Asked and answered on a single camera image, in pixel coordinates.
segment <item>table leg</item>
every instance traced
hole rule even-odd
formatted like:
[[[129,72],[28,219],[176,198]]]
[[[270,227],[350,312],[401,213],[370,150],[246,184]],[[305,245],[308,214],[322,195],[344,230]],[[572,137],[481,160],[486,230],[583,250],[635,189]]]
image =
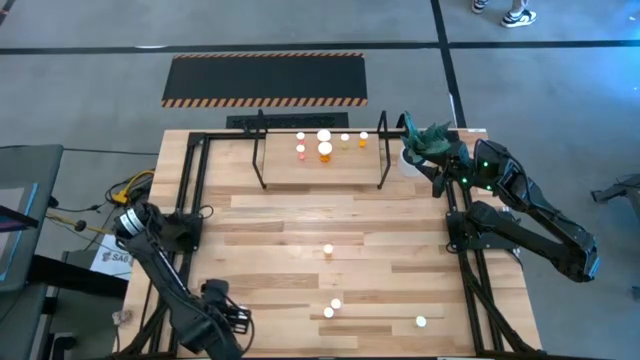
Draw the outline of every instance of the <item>table leg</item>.
[[[27,281],[119,299],[124,299],[129,283],[115,276],[90,271],[40,255],[33,256]]]

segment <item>gray concrete floor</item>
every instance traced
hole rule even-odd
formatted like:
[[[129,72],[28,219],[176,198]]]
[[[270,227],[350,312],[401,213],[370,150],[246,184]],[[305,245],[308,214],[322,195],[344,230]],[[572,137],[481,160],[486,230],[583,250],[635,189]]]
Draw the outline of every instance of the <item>gray concrete floor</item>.
[[[507,30],[497,22],[510,2],[492,0],[477,16],[468,0],[440,0],[449,41],[640,39],[637,0],[532,0],[538,22]],[[430,2],[419,0],[17,0],[0,27],[0,48],[436,40]],[[382,109],[409,110],[421,125],[453,119],[439,50],[365,54],[367,107],[277,112],[349,111],[352,126],[374,124]],[[0,55],[0,146],[157,152],[166,129],[222,128],[227,115],[254,112],[162,109],[171,56]],[[487,128],[553,204],[599,237],[601,271],[589,284],[523,255],[544,348],[637,358],[640,304],[628,290],[640,284],[640,226],[625,199],[597,205],[589,191],[640,172],[640,49],[452,50],[452,57],[468,126]],[[54,195],[67,207],[99,203],[108,185],[154,162],[67,151]],[[104,215],[83,217],[101,223]],[[85,245],[46,225],[38,252],[59,257]]]

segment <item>cable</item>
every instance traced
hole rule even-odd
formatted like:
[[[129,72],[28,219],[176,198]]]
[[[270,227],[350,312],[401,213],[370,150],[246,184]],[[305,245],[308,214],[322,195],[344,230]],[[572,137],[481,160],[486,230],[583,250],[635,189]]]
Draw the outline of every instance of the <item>cable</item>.
[[[111,199],[119,204],[126,205],[129,202],[129,191],[131,191],[131,186],[141,177],[145,175],[154,175],[155,172],[152,170],[145,170],[134,175],[131,180],[127,183],[127,186],[124,189],[120,190],[117,194],[111,196]]]
[[[209,214],[207,216],[203,216],[202,214],[200,214],[200,216],[202,216],[203,220],[204,219],[208,219],[208,218],[213,216],[213,206],[211,206],[211,205],[204,205],[203,207],[200,208],[200,211],[202,211],[202,209],[207,209],[207,208],[211,209],[211,214]]]
[[[80,221],[73,221],[71,219],[56,215],[56,214],[52,214],[52,213],[47,213],[45,215],[45,217],[47,219],[51,219],[51,220],[55,220],[57,222],[61,222],[63,224],[67,224],[67,225],[71,225],[73,226],[74,230],[77,232],[83,231],[83,230],[89,230],[89,231],[93,231],[95,233],[98,234],[103,234],[103,235],[110,235],[111,231],[109,231],[108,229],[104,229],[104,228],[98,228],[95,226],[87,226],[86,221],[84,220],[80,220]]]
[[[22,297],[22,294],[24,294],[24,288],[22,288],[22,290],[20,290],[18,295],[16,295],[15,300],[13,300],[11,305],[9,305],[9,307],[7,308],[7,311],[5,311],[4,314],[2,314],[2,317],[0,317],[0,325],[2,325],[2,322],[4,321],[4,319],[7,316],[9,316],[9,313],[11,312],[11,310],[13,310],[13,307],[16,306],[16,304],[18,303],[18,300],[20,299],[20,297]]]
[[[89,242],[89,245],[91,245],[91,244],[93,243],[93,240],[91,240],[91,239],[89,239],[89,238],[87,238],[87,237],[84,237],[84,236],[82,236],[82,235],[78,234],[77,232],[75,232],[75,231],[73,231],[73,230],[69,229],[67,226],[65,226],[65,225],[63,225],[63,224],[58,224],[55,220],[53,220],[53,219],[51,219],[51,218],[47,218],[47,220],[51,221],[55,226],[61,227],[61,228],[65,229],[65,230],[69,231],[70,233],[72,233],[73,235],[77,236],[78,238],[83,239],[83,240],[85,240],[85,241],[88,241],[88,242]],[[118,253],[121,253],[121,252],[122,252],[122,251],[120,251],[120,250],[112,249],[112,248],[110,248],[110,247],[108,247],[108,246],[106,246],[106,245],[102,245],[102,244],[99,244],[99,243],[96,243],[96,244],[98,244],[98,246],[102,246],[103,248],[105,248],[105,249],[107,249],[107,250],[109,250],[109,251],[115,251],[115,252],[118,252]]]
[[[98,205],[91,205],[88,208],[84,208],[84,209],[66,209],[66,208],[61,208],[61,207],[54,207],[53,209],[58,210],[58,211],[64,211],[64,212],[71,212],[71,213],[81,213],[81,212],[86,212],[86,211],[95,211],[95,212],[99,212],[98,210],[103,207],[104,205],[107,204],[107,201],[105,200],[102,204]]]
[[[159,153],[139,152],[139,151],[118,151],[118,150],[99,150],[99,149],[82,149],[82,148],[64,148],[65,151],[78,151],[78,152],[94,152],[101,154],[120,154],[120,155],[144,155],[144,156],[158,156]]]
[[[109,213],[109,215],[107,215],[107,218],[104,220],[104,223],[102,223],[101,228],[104,228],[107,223],[109,222],[109,219],[111,219],[111,215],[113,215],[113,213],[116,211],[117,207],[113,207],[113,209],[111,209],[111,212]],[[91,245],[93,245],[93,243],[96,242],[96,240],[98,240],[98,237],[100,236],[99,233],[96,233],[96,235],[93,237],[93,239],[91,240],[91,242],[89,244],[87,244],[87,246],[84,247],[84,249],[82,249],[82,251],[87,251],[89,250],[89,248],[91,247]]]

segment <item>yellow cable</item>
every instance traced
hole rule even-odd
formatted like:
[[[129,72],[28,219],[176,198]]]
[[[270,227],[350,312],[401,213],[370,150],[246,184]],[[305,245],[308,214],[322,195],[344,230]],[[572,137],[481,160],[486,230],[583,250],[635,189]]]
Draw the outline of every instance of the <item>yellow cable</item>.
[[[113,201],[117,202],[118,204],[126,205],[127,202],[129,202],[129,190],[131,189],[131,186],[140,177],[144,175],[153,175],[153,174],[155,174],[155,172],[152,170],[145,170],[137,173],[133,178],[131,178],[131,180],[129,180],[129,183],[127,184],[127,186],[124,187],[124,189],[118,191],[118,193],[113,195],[111,198],[113,199]]]
[[[50,218],[51,220],[55,220],[55,221],[61,222],[63,224],[71,225],[73,227],[75,227],[76,224],[77,224],[77,221],[73,221],[73,220],[71,220],[69,218],[62,217],[62,216],[59,216],[59,215],[56,215],[56,214],[52,214],[50,212],[47,212],[47,217]],[[111,234],[113,234],[108,229],[103,229],[103,228],[99,228],[99,227],[95,227],[95,226],[89,226],[89,225],[85,226],[85,230],[90,230],[90,231],[93,231],[93,232],[96,232],[96,233],[99,233],[99,234],[103,234],[103,235],[111,235]]]

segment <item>floor line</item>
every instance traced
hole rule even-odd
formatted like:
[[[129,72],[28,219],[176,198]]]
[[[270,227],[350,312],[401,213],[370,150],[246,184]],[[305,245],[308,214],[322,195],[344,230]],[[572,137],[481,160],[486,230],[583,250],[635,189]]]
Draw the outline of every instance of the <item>floor line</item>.
[[[431,7],[433,8],[433,18],[436,24],[436,31],[438,32],[438,44],[440,45],[442,65],[444,66],[444,73],[447,78],[447,87],[449,88],[449,94],[452,99],[451,101],[453,102],[453,118],[456,121],[457,127],[466,128],[467,121],[464,117],[464,110],[462,109],[462,99],[460,97],[460,90],[458,89],[458,81],[456,80],[456,72],[453,67],[451,51],[449,50],[447,30],[444,25],[440,2],[438,0],[431,0]]]

